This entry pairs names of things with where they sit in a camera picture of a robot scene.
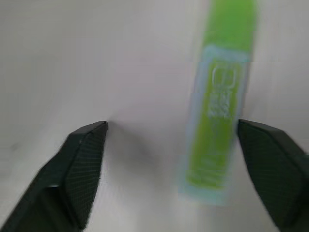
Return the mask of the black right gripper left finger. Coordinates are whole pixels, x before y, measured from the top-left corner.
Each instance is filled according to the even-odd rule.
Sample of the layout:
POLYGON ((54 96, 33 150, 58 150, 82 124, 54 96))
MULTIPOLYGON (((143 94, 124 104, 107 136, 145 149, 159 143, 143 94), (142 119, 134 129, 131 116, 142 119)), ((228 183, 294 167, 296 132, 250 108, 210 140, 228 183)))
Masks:
POLYGON ((3 226, 2 232, 82 232, 101 175, 106 121, 71 132, 40 168, 3 226))

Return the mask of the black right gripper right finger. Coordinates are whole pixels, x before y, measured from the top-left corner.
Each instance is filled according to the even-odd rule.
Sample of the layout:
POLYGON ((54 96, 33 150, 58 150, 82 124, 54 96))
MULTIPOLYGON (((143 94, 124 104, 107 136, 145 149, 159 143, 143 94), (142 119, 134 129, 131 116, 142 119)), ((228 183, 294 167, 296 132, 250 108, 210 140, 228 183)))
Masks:
POLYGON ((241 119, 237 135, 253 186, 281 232, 309 230, 309 156, 284 131, 241 119))

